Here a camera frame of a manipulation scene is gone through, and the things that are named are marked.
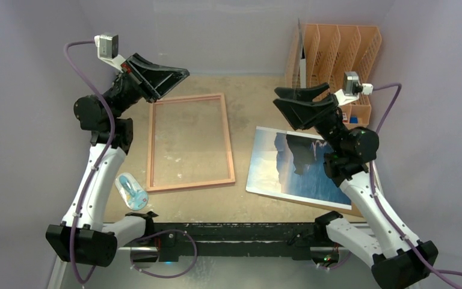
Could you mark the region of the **blue landscape photo print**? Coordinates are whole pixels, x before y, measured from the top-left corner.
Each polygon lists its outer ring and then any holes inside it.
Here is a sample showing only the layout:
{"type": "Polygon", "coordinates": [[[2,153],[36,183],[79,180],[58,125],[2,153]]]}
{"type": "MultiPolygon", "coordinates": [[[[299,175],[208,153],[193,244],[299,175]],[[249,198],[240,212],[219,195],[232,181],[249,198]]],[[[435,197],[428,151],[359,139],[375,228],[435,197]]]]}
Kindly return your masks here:
{"type": "Polygon", "coordinates": [[[328,210],[352,212],[350,198],[324,171],[333,150],[319,135],[258,126],[246,191],[328,210]]]}

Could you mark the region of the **pink wooden picture frame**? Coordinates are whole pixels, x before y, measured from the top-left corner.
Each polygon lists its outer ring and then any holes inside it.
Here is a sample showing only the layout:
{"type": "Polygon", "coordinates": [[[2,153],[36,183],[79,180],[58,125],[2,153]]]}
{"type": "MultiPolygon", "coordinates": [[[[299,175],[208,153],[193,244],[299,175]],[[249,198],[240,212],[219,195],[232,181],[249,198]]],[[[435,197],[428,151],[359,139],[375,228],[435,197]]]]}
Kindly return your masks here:
{"type": "Polygon", "coordinates": [[[235,183],[223,93],[173,96],[150,106],[147,192],[235,183]]]}

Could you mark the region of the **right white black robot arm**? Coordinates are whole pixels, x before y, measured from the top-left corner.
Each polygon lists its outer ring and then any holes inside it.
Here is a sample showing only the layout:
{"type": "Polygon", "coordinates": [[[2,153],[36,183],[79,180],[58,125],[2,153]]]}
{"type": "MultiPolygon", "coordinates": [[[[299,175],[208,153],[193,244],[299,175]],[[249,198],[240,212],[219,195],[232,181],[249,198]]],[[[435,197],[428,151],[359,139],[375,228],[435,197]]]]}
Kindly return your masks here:
{"type": "Polygon", "coordinates": [[[371,94],[374,86],[353,82],[336,93],[328,88],[327,83],[306,89],[277,87],[274,105],[292,129],[313,128],[331,147],[324,155],[325,174],[358,208],[372,235],[338,213],[328,213],[317,221],[313,236],[322,245],[334,241],[345,246],[370,267],[381,288],[408,288],[430,275],[438,250],[406,226],[375,185],[378,134],[361,126],[349,129],[343,122],[341,106],[371,94]]]}

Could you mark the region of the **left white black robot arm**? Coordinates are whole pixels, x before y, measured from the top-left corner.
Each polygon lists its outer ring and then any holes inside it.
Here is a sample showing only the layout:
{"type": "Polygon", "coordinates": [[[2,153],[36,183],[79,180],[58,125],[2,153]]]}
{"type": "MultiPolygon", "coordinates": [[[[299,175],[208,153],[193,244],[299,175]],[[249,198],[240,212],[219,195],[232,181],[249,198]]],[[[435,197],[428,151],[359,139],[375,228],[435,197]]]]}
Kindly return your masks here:
{"type": "Polygon", "coordinates": [[[81,97],[74,104],[81,129],[91,132],[90,156],[71,206],[60,224],[48,226],[45,237],[62,261],[107,267],[117,249],[128,242],[148,246],[155,240],[148,214],[127,213],[110,227],[103,224],[108,196],[133,140],[133,121],[121,116],[141,99],[157,102],[189,71],[152,63],[139,54],[99,60],[117,69],[118,75],[103,93],[105,104],[96,95],[81,97]]]}

